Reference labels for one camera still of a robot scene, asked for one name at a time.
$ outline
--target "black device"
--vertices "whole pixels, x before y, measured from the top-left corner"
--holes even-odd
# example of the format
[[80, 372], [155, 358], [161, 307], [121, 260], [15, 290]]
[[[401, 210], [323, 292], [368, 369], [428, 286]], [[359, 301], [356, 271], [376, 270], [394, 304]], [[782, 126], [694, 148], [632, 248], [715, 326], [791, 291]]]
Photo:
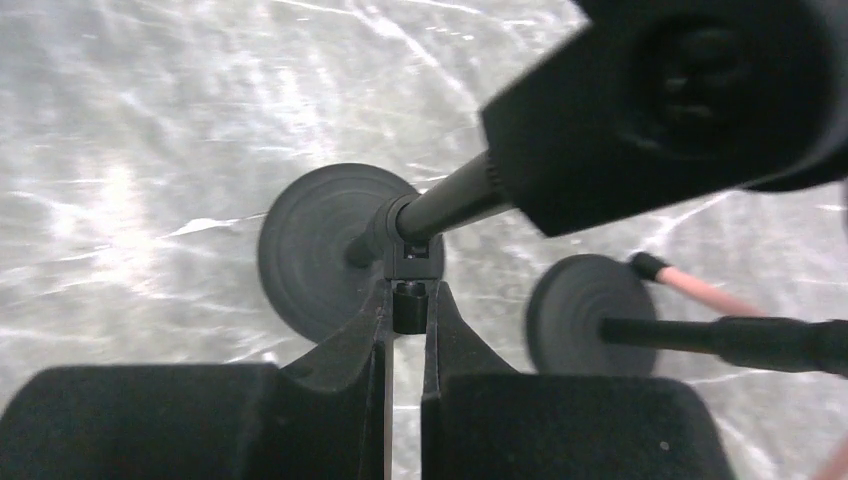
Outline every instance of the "black device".
[[488, 151], [425, 194], [345, 164], [280, 195], [260, 277], [312, 351], [281, 369], [42, 372], [0, 420], [0, 478], [388, 478], [397, 334], [427, 335], [424, 478], [732, 478], [694, 391], [640, 376], [645, 347], [697, 342], [634, 299], [638, 318], [568, 334], [601, 368], [519, 374], [460, 317], [441, 233], [518, 208], [555, 236], [723, 189], [844, 178], [848, 6], [580, 4], [592, 24], [482, 109]]

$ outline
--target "screw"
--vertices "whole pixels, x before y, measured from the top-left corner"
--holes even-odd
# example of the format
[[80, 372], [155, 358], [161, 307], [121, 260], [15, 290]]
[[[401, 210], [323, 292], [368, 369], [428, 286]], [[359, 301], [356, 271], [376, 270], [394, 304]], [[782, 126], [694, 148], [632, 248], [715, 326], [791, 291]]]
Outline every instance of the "screw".
[[702, 27], [675, 32], [658, 46], [656, 108], [667, 133], [708, 140], [739, 118], [750, 69], [734, 32]]

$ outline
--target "gray tabletop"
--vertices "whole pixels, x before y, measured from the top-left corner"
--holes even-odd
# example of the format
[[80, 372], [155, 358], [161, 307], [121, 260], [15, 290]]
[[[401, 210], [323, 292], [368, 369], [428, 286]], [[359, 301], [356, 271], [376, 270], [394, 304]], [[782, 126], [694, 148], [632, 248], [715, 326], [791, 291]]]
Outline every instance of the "gray tabletop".
[[[554, 0], [309, 1], [0, 3], [0, 406], [51, 365], [302, 355], [257, 280], [276, 195], [338, 162], [430, 188], [484, 148], [478, 107], [585, 22]], [[559, 239], [510, 213], [447, 236], [448, 280], [531, 370], [526, 297], [578, 252], [647, 248], [773, 314], [844, 317], [843, 215], [835, 187], [722, 193]], [[664, 318], [715, 316], [653, 293]], [[395, 353], [394, 478], [420, 473], [422, 349]], [[677, 353], [659, 374], [705, 398], [743, 478], [805, 478], [848, 431], [846, 384], [826, 375]]]

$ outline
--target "marble floor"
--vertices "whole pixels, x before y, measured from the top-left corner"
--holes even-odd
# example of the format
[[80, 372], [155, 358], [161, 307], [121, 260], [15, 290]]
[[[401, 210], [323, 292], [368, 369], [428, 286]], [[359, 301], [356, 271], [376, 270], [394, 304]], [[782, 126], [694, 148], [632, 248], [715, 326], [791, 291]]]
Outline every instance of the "marble floor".
[[[557, 0], [0, 2], [0, 406], [52, 365], [302, 355], [257, 280], [276, 195], [337, 162], [431, 187], [484, 148], [477, 108], [584, 24]], [[722, 193], [559, 239], [505, 214], [447, 236], [448, 280], [522, 370], [525, 298], [578, 252], [647, 248], [773, 314], [844, 318], [842, 205]], [[664, 318], [714, 316], [654, 293]], [[420, 472], [422, 349], [395, 354], [399, 479]], [[830, 376], [678, 353], [659, 373], [704, 397], [741, 478], [807, 478], [848, 433]]]

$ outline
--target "black rubber tip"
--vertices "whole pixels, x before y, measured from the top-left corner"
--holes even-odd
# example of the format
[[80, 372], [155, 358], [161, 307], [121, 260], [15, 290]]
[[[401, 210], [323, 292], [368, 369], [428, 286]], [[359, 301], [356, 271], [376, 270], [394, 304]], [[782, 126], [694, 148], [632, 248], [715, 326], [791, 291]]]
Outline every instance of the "black rubber tip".
[[633, 255], [630, 257], [628, 263], [630, 264], [630, 268], [643, 280], [649, 280], [651, 282], [657, 281], [657, 275], [659, 275], [661, 270], [671, 266], [665, 260], [655, 257], [648, 252], [639, 252]]
[[262, 225], [258, 263], [286, 324], [317, 343], [360, 311], [382, 270], [350, 266], [345, 249], [385, 201], [411, 193], [397, 175], [352, 163], [309, 172], [283, 191]]
[[627, 265], [601, 255], [554, 265], [527, 308], [527, 344], [539, 373], [650, 376], [656, 350], [600, 339], [601, 320], [610, 317], [657, 319], [648, 291]]

